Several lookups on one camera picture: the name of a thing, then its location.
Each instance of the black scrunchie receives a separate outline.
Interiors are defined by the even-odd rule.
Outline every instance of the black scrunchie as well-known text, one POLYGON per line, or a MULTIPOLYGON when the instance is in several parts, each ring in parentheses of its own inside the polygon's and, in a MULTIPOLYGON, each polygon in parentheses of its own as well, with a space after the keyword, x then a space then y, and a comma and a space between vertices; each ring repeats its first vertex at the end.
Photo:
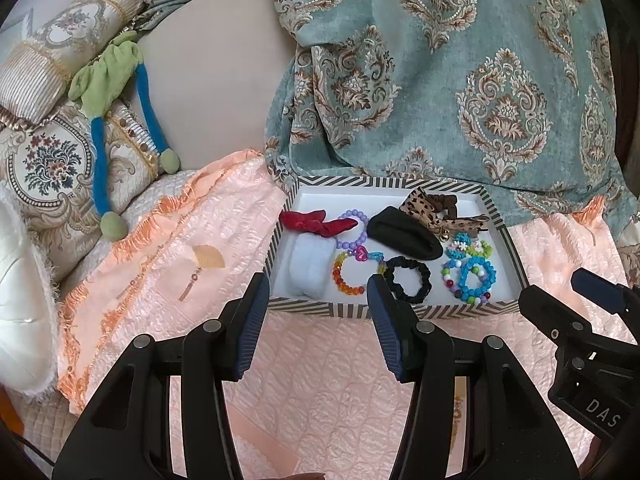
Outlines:
POLYGON ((429 281, 431 272, 429 271, 429 267, 422 262, 409 260, 404 256, 396 256, 385 263, 386 270, 383 276, 385 277, 386 284, 389 286, 389 289, 396 295, 396 300, 406 301, 407 303, 413 304, 422 303, 424 298, 426 298, 427 294, 431 291, 431 282, 429 281), (399 285, 399 283, 394 281, 394 270, 396 267, 402 267, 404 269, 418 269, 418 272, 420 272, 422 286, 420 287, 420 290, 416 292, 415 296, 408 296, 405 294, 402 285, 399 285))

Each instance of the red hair bow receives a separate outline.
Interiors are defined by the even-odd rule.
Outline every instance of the red hair bow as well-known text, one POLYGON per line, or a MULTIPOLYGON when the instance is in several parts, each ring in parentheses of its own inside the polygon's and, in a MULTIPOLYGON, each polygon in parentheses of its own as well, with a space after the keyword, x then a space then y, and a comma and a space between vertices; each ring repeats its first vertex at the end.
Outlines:
POLYGON ((358 221, 353 218, 331 220, 323 222, 326 211, 312 211, 311 213, 298 213, 297 211, 282 211, 280 221, 282 225, 292 231, 302 233, 315 233, 324 238, 331 238, 341 232, 353 229, 358 225, 358 221))

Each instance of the black cable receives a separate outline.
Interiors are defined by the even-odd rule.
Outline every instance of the black cable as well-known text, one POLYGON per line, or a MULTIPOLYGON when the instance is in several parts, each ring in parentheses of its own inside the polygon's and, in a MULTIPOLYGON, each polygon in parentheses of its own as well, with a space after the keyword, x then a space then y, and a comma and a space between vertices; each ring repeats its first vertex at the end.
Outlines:
POLYGON ((37 456, 39 456, 41 459, 43 459, 47 464, 49 464, 51 467, 54 466, 55 462, 53 462, 52 459, 50 459, 47 455, 45 455, 43 452, 41 452, 37 447, 35 447, 31 442, 29 442, 26 438, 24 438, 23 436, 18 435, 17 433, 14 433, 13 431, 11 432, 14 434, 14 439, 17 440, 18 442, 20 442, 23 446, 28 447, 29 449, 31 449, 37 456))

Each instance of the beige pillow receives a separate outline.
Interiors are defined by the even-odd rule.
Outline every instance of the beige pillow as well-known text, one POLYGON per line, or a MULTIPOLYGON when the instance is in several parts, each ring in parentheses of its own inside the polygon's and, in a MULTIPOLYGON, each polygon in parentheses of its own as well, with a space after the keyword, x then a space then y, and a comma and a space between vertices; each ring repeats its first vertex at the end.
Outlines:
MULTIPOLYGON (((193 0, 140 47, 152 105, 183 170, 264 149, 271 101, 295 52, 273 0, 193 0)), ((127 90, 142 119, 137 94, 127 90)))
POLYGON ((129 23, 143 0, 75 0, 0 64, 0 122, 33 129, 72 77, 129 23))
MULTIPOLYGON (((105 117, 109 161, 108 194, 113 210, 124 211, 158 177, 158 152, 148 132, 116 100, 105 117)), ((18 199, 54 269, 64 278, 100 239, 100 218, 92 184, 95 149, 90 122, 68 102, 34 132, 6 128, 0 134, 0 185, 18 199)))

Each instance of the metal screw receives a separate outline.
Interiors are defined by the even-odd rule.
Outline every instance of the metal screw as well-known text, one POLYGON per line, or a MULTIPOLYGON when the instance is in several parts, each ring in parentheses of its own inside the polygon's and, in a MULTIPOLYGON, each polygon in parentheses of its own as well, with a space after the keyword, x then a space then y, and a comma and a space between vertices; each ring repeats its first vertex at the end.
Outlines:
POLYGON ((423 334, 430 334, 436 330, 435 325, 431 321, 419 321, 415 327, 418 329, 418 332, 422 332, 423 334))
POLYGON ((205 332, 217 332, 222 328, 222 323, 220 323, 217 319, 209 319, 208 321, 204 322, 204 325, 202 327, 205 332))
POLYGON ((584 368, 584 361, 582 359, 580 359, 579 357, 574 357, 573 359, 571 359, 571 364, 577 370, 582 370, 584 368))
POLYGON ((504 346, 504 341, 500 339, 497 335, 491 335, 486 339, 486 343, 495 350, 499 350, 504 346))
POLYGON ((133 346, 136 348, 144 348, 151 343, 151 338, 147 334, 140 334, 133 340, 133 346))

